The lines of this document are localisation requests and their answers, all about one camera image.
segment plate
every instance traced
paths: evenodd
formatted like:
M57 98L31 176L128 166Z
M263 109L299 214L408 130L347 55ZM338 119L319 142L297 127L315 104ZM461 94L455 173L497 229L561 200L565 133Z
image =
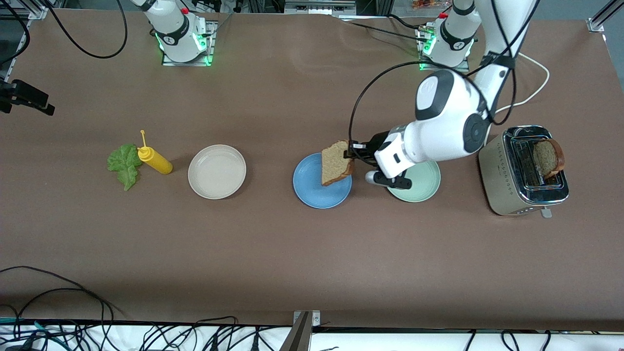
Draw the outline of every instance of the plate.
M390 193L407 202L425 201L432 197L440 187L440 167L435 161L426 161L407 169L405 177L412 180L411 189L392 189Z
M293 174L293 188L304 204L315 209L330 209L347 198L353 181L349 175L324 187L321 185L321 165L320 152L301 160Z
M212 145L193 157L188 183L197 195L218 200L236 192L247 174L243 155L232 146Z

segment white cable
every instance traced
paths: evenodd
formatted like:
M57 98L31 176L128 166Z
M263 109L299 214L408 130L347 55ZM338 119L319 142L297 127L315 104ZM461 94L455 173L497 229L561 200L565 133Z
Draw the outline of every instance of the white cable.
M536 90L533 94L531 94L531 96L529 96L528 98L526 98L524 101L516 102L516 103L514 104L514 107L515 107L515 106L519 106L519 105L524 105L524 104L526 104L529 100L533 99L533 97L534 97L534 96L536 96L536 95L537 95L537 93L539 93L540 91L542 91L542 89L544 88L544 86L546 86L546 83L548 83L548 80L550 79L550 71L549 71L549 70L548 70L548 69L547 69L547 68L546 68L543 64L541 64L541 63L537 62L536 60L532 59L531 57L526 56L525 54L523 54L523 53L521 53L521 52L519 52L519 53L518 53L518 55L520 55L520 56L522 56L522 57L526 58L527 60L531 61L532 63L534 63L534 64L536 64L536 65L538 65L538 66L540 66L540 67L541 67L544 71L546 71L546 80L544 80L544 82L542 83L542 85L541 85L539 88L537 88L537 90ZM511 105L507 105L507 106L505 106L505 107L501 107L500 109L496 110L496 113L499 113L500 111L506 110L506 109L508 109L508 108L510 108L510 107L511 107Z

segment gray floor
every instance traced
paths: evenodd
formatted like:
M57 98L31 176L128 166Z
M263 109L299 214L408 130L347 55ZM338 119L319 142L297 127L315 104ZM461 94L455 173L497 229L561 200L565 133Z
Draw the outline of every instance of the gray floor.
M608 0L542 0L535 13L536 19L587 19L594 15ZM410 15L412 0L395 0L394 13L398 16ZM122 0L124 9L136 10L129 0ZM116 10L112 0L67 0L67 7L84 9ZM21 26L17 21L0 21L0 57L14 52L21 37ZM624 91L624 10L621 10L605 25L607 47L613 65L618 73ZM4 77L8 64L0 69Z

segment white plate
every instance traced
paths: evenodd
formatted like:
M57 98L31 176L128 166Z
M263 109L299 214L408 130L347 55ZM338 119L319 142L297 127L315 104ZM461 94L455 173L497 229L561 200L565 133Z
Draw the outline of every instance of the white plate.
M217 200L236 192L247 174L243 155L232 146L212 145L193 157L188 167L188 183L206 199Z

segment bread slice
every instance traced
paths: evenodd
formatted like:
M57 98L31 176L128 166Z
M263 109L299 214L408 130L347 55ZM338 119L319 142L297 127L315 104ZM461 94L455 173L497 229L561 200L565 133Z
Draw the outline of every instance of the bread slice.
M321 184L326 187L353 173L353 159L345 159L344 152L349 149L349 142L340 140L321 151Z
M554 139L546 139L535 143L533 148L533 160L537 171L544 179L559 173L565 166L563 150Z

